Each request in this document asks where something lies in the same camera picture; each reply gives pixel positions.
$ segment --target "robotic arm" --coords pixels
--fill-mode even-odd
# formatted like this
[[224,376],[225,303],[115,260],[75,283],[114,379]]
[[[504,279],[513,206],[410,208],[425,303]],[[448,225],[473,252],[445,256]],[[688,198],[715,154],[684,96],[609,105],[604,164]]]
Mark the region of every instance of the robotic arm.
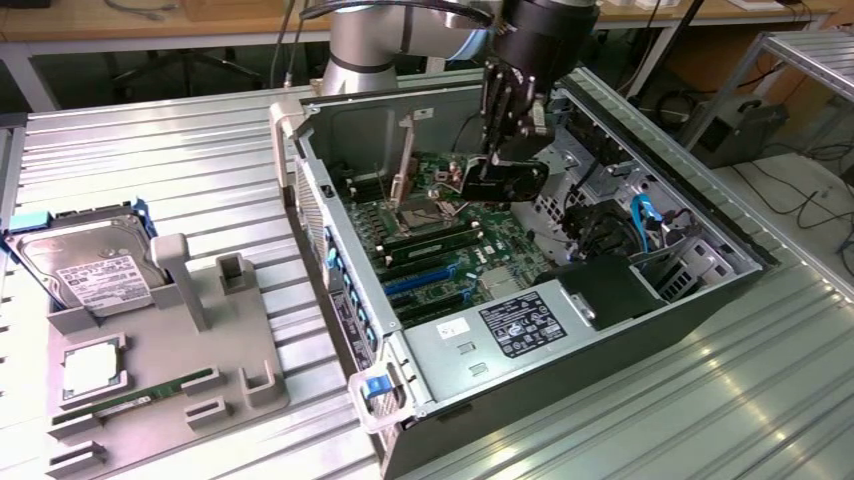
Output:
[[[398,53],[469,59],[486,43],[486,30],[469,18],[428,6],[382,3],[356,2],[358,6],[337,9],[326,95],[396,88],[392,60]],[[426,3],[460,6],[448,0]],[[576,68],[598,16],[596,0],[501,3],[481,97],[484,156],[466,170],[466,200],[518,202],[540,194],[549,167],[532,157],[554,141],[554,127],[546,122],[549,94],[554,82]]]
[[469,169],[466,200],[520,202],[540,194],[549,167],[530,159],[556,138],[549,93],[576,68],[598,16],[594,0],[505,0],[481,96],[486,157]]

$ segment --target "green circuit board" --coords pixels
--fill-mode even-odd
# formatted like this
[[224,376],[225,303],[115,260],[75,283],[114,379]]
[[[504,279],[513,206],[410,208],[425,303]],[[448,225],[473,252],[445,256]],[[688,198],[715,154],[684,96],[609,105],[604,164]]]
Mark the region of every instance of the green circuit board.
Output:
[[[462,165],[465,156],[416,153],[414,157],[418,159],[418,167],[412,175],[413,185],[406,201],[400,207],[394,208],[385,198],[362,203],[346,202],[378,277],[384,281],[388,275],[396,276],[394,280],[384,281],[385,287],[414,279],[417,281],[422,275],[452,269],[449,278],[408,289],[406,292],[389,294],[396,313],[408,328],[492,301],[500,291],[508,291],[506,288],[490,289],[489,284],[480,281],[485,273],[488,278],[496,278],[497,272],[502,278],[509,274],[513,277],[513,291],[517,287],[528,288],[537,276],[554,266],[526,236],[528,232],[517,221],[509,204],[466,203],[454,192],[453,182],[437,181],[437,171],[448,171],[452,162]],[[432,232],[450,231],[454,227],[466,228],[473,222],[477,222],[478,231],[458,235],[464,239],[456,244],[453,251],[420,258],[421,263],[429,263],[424,270],[417,269],[420,262],[390,266],[385,253],[378,252],[381,245],[421,238],[420,236]],[[457,248],[465,242],[473,244]],[[416,271],[404,276],[396,274],[408,269]]]

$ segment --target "desk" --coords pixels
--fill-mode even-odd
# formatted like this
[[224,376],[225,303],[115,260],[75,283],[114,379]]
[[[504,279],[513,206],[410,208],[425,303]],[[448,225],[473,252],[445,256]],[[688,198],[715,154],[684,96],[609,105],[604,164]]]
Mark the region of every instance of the desk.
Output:
[[[811,7],[813,14],[812,16],[809,14],[804,15],[803,21],[807,23],[804,29],[819,30],[831,18],[831,15],[836,13],[840,8],[828,0],[805,0],[805,3]],[[685,16],[685,12],[688,11],[691,4],[691,0],[683,0],[683,3],[676,8],[677,12],[673,14],[676,19],[681,19]],[[749,12],[733,5],[728,0],[707,0],[695,20],[692,21],[692,26],[771,24],[791,23],[792,21],[792,11],[787,8],[783,10]],[[636,78],[632,88],[629,89],[630,97],[638,93],[641,87],[647,83],[656,61],[661,57],[668,44],[673,40],[673,36],[677,31],[677,24],[679,20],[675,21],[673,25],[667,26],[656,40],[653,50],[651,51],[651,58],[641,67],[638,78]],[[741,55],[743,52],[739,52],[736,56],[741,58]]]
[[[648,60],[632,85],[630,94],[637,93],[647,82],[651,71],[688,9],[689,0],[675,8],[661,9],[653,27],[664,31],[656,41]],[[829,14],[836,11],[828,0],[809,0],[813,22],[808,28],[819,28]],[[652,11],[638,7],[602,5],[598,30],[644,28]],[[191,22],[183,10],[163,12],[167,19],[154,22],[138,15],[119,12],[101,1],[54,0],[49,9],[10,10],[0,16],[0,60],[6,63],[15,82],[37,112],[59,108],[50,89],[33,65],[38,55],[99,53],[177,48],[206,48],[245,45],[270,45],[276,42],[281,19],[228,20]],[[692,25],[727,25],[739,23],[780,23],[791,21],[789,10],[777,12],[748,12],[727,0],[708,0]],[[304,42],[328,41],[330,18],[306,22],[301,36]],[[296,31],[298,19],[293,19],[289,30]],[[294,40],[289,33],[285,42]],[[442,62],[432,62],[432,70],[442,68]]]

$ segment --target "hard drive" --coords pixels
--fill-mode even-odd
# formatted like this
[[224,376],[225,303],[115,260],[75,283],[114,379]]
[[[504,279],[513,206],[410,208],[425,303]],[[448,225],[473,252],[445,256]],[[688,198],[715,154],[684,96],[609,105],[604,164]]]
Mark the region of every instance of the hard drive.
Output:
[[153,302],[169,278],[151,258],[154,229],[130,203],[86,212],[13,217],[5,235],[14,259],[61,309],[86,307],[106,317]]

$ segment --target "motherboard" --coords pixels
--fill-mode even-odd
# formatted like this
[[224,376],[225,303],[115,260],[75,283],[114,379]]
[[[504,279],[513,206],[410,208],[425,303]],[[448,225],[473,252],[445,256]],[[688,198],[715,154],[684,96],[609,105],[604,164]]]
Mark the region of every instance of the motherboard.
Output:
[[388,177],[348,180],[350,219],[406,328],[530,287],[554,267],[510,204],[460,198],[468,161],[416,152],[400,204]]

